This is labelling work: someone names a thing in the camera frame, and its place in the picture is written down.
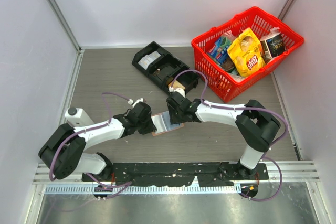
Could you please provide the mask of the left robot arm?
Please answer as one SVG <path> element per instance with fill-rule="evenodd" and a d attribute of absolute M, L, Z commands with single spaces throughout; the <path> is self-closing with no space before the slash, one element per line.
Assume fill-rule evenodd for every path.
<path fill-rule="evenodd" d="M 84 151 L 135 132 L 142 135 L 154 132 L 156 127 L 151 116 L 151 107 L 143 101 L 138 101 L 124 114 L 115 115 L 102 123 L 83 127 L 62 124 L 38 153 L 49 168 L 49 179 L 61 180 L 75 172 L 83 173 L 90 179 L 110 180 L 113 173 L 111 161 L 102 153 L 87 154 Z"/>

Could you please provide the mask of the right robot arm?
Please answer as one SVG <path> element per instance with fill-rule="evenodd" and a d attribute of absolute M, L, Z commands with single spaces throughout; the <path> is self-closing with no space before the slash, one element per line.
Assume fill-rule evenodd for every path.
<path fill-rule="evenodd" d="M 256 100 L 224 106 L 201 99 L 190 101 L 173 92 L 166 102 L 172 124 L 215 122 L 238 128 L 247 143 L 237 166 L 242 179 L 250 179 L 256 174 L 259 161 L 280 129 L 280 122 Z"/>

